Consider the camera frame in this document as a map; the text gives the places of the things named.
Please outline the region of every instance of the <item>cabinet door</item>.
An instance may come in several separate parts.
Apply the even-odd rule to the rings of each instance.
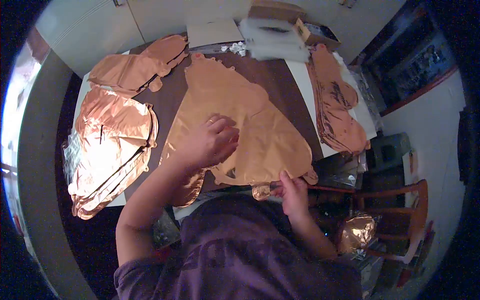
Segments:
[[[115,7],[112,0],[53,0],[36,28],[80,77],[107,54],[144,43],[127,3]]]
[[[251,0],[129,0],[128,4],[146,42],[187,30],[187,24],[216,19],[241,20]]]

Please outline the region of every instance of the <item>crumpled foil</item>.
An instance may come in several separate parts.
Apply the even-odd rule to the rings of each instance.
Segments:
[[[270,196],[270,184],[262,182],[252,185],[252,196],[258,201],[266,200]]]
[[[338,251],[340,253],[353,253],[364,248],[375,235],[377,224],[372,216],[361,214],[351,218],[342,230],[342,237]]]

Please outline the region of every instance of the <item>cardboard box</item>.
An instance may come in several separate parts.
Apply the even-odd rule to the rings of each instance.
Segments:
[[[298,18],[294,27],[307,46],[321,43],[325,44],[329,50],[335,50],[341,44],[332,30],[325,25],[309,21],[303,22]]]
[[[292,24],[305,15],[297,5],[270,0],[254,0],[248,11],[249,18],[284,20]]]

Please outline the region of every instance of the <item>person's left hand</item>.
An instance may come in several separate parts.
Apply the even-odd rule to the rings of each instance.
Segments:
[[[237,149],[239,129],[227,116],[215,114],[182,141],[177,157],[193,169],[207,168],[225,161]]]

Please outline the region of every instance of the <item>wall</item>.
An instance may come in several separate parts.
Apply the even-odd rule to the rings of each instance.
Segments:
[[[406,0],[359,0],[353,8],[336,0],[287,0],[316,22],[329,26],[350,63],[392,19]],[[39,33],[80,77],[105,55],[222,18],[240,20],[251,0],[53,0],[37,21]]]
[[[418,152],[419,177],[428,182],[428,221],[434,221],[436,232],[424,264],[424,276],[395,290],[389,299],[414,299],[438,267],[455,234],[465,192],[459,181],[457,159],[459,112],[464,106],[457,71],[431,91],[382,118],[385,135],[406,132]]]
[[[62,299],[96,299],[67,242],[55,183],[58,120],[72,74],[54,51],[42,63],[20,132],[19,194],[33,248],[52,286]]]

